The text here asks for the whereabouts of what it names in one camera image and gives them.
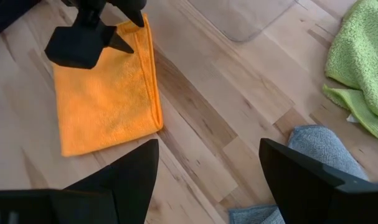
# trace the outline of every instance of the green towel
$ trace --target green towel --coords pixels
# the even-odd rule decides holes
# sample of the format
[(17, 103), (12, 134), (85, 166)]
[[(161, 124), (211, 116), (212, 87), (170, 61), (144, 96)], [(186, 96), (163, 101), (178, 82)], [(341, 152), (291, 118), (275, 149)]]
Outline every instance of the green towel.
[(325, 85), (324, 94), (378, 138), (378, 0), (359, 0), (347, 12), (330, 48), (326, 75), (351, 89)]

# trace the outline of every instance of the wooden floor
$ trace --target wooden floor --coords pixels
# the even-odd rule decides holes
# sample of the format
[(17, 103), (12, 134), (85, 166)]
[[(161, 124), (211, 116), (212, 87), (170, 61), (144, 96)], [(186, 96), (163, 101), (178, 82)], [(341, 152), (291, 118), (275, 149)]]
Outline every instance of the wooden floor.
[[(55, 26), (76, 10), (43, 1), (0, 34), (0, 189), (63, 188), (147, 139), (158, 138), (158, 179), (147, 223), (227, 223), (227, 209), (273, 203), (257, 156), (262, 137), (323, 124), (378, 181), (378, 140), (346, 122), (322, 92), (329, 46), (354, 0), (298, 0), (256, 38), (232, 42), (188, 0), (150, 0), (165, 127), (78, 157), (60, 155), (52, 68)], [(106, 23), (122, 20), (107, 7)]]

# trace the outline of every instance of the orange microfiber towel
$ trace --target orange microfiber towel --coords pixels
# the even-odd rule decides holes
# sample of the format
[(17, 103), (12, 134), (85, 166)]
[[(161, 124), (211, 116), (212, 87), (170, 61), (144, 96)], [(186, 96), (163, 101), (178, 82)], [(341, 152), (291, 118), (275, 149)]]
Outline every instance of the orange microfiber towel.
[(91, 70), (54, 65), (63, 156), (97, 151), (162, 128), (153, 43), (147, 17), (143, 19), (144, 28), (132, 22), (117, 28), (134, 54), (107, 47)]

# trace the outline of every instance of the clear plastic mat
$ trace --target clear plastic mat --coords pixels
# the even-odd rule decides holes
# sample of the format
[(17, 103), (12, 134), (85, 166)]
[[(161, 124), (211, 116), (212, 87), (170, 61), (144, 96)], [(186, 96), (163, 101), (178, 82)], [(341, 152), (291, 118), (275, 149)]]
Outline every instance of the clear plastic mat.
[(286, 11), (294, 0), (189, 0), (227, 38), (245, 42)]

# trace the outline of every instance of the wood grain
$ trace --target wood grain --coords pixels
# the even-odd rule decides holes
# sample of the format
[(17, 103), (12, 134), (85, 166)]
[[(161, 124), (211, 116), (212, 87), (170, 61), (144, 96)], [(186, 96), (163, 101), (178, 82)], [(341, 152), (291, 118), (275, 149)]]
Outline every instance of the wood grain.
[(254, 38), (293, 4), (292, 0), (189, 1), (221, 33), (236, 42)]
[[(285, 142), (295, 126), (314, 123), (332, 129), (378, 181), (378, 140), (348, 123), (349, 112), (321, 91), (324, 83), (339, 86), (326, 79), (324, 64), (353, 2), (298, 0), (254, 39), (237, 43), (188, 0), (149, 1), (144, 11), (153, 34), (164, 129), (65, 158), (44, 47), (54, 28), (70, 25), (77, 10), (42, 1), (0, 34), (0, 189), (61, 189), (156, 138), (159, 170), (146, 223), (228, 223), (229, 208), (273, 203), (257, 156), (260, 138)], [(252, 4), (265, 15), (281, 9), (260, 3)], [(107, 24), (126, 19), (110, 5), (102, 18)], [(236, 21), (231, 13), (225, 19)], [(235, 35), (246, 36), (248, 30), (241, 29), (246, 25), (234, 27)]]

